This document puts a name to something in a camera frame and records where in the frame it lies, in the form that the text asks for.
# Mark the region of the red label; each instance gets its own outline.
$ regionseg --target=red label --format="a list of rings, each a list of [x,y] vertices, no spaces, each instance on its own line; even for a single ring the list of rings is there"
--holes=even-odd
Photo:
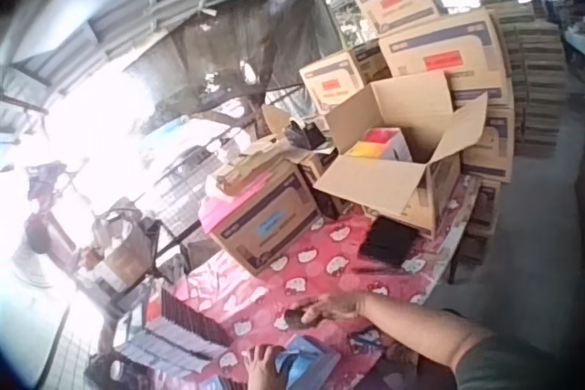
[[[427,66],[427,71],[455,68],[463,65],[463,58],[461,52],[454,50],[453,52],[445,52],[443,54],[425,57],[424,64]]]
[[[399,4],[402,1],[403,0],[382,0],[380,3],[382,4],[382,8],[388,9],[388,8],[391,8],[394,5]]]
[[[323,90],[333,90],[333,89],[339,89],[341,87],[341,85],[339,84],[339,81],[337,79],[330,79],[330,80],[322,83],[322,85],[323,85]]]

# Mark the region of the paper stack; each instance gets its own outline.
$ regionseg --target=paper stack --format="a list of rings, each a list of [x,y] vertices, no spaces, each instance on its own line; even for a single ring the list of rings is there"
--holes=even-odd
[[[161,290],[151,296],[145,324],[116,350],[135,363],[186,377],[200,373],[230,343],[215,321]]]

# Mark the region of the blue label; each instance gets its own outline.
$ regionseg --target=blue label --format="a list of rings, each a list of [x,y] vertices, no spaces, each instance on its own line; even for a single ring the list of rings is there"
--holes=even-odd
[[[282,221],[282,212],[274,212],[258,227],[258,234],[266,237]]]

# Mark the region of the person's arm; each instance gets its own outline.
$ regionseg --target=person's arm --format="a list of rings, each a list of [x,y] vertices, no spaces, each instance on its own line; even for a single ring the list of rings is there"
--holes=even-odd
[[[306,303],[304,323],[320,318],[343,320],[362,316],[399,343],[435,363],[455,371],[475,345],[492,334],[484,328],[443,311],[401,303],[386,296],[351,293],[322,296]]]

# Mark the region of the hand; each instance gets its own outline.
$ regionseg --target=hand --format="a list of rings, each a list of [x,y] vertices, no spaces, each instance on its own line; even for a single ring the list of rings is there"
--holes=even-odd
[[[244,355],[248,371],[248,390],[284,390],[289,372],[296,356],[288,356],[282,363],[281,372],[276,372],[276,356],[284,352],[281,346],[261,345],[250,349]]]
[[[366,297],[364,292],[350,292],[332,296],[325,294],[318,298],[302,300],[292,306],[293,309],[304,309],[301,321],[311,324],[321,319],[353,320],[359,317]]]

